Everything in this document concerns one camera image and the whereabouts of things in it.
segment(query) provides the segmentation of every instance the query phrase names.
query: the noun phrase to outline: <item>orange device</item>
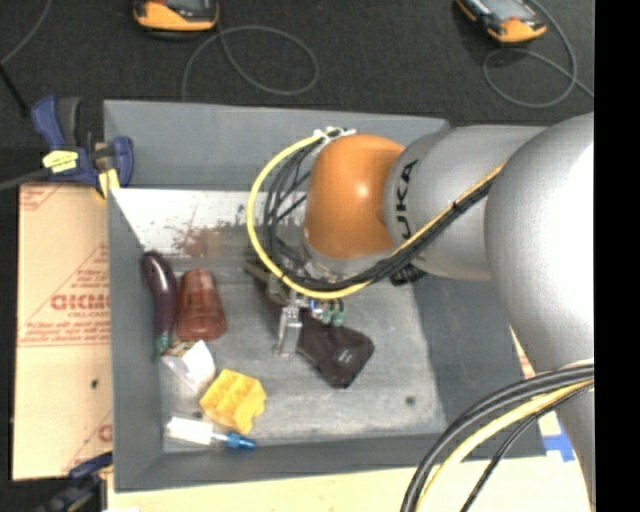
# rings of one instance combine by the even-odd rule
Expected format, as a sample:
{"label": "orange device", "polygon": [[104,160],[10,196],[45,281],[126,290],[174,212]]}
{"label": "orange device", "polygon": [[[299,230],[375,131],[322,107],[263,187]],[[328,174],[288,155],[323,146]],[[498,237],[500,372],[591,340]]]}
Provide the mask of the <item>orange device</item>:
{"label": "orange device", "polygon": [[547,30],[537,13],[522,0],[456,0],[462,12],[501,44],[521,44]]}
{"label": "orange device", "polygon": [[134,0],[133,17],[151,35],[188,37],[212,29],[216,0]]}

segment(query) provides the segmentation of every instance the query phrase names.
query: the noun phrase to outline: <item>yellow clamp label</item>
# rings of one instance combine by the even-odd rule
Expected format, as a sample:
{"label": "yellow clamp label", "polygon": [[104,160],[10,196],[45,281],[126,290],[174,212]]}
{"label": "yellow clamp label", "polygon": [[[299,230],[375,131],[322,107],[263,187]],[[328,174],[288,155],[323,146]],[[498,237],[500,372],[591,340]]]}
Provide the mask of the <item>yellow clamp label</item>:
{"label": "yellow clamp label", "polygon": [[63,151],[56,149],[46,155],[42,159],[42,164],[51,169],[51,172],[57,174],[69,169],[73,169],[76,166],[76,160],[78,159],[78,153],[75,151]]}

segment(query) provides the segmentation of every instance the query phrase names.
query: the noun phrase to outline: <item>stain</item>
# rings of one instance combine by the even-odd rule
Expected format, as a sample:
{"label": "stain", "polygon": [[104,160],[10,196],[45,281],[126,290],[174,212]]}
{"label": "stain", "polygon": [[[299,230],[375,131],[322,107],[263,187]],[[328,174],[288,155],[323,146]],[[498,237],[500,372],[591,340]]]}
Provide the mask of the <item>stain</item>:
{"label": "stain", "polygon": [[219,227],[176,229],[172,248],[192,258],[216,257],[222,252],[222,236]]}
{"label": "stain", "polygon": [[238,206],[238,209],[236,210],[236,225],[239,225],[242,223],[244,216],[245,216],[245,207],[243,204],[241,204]]}

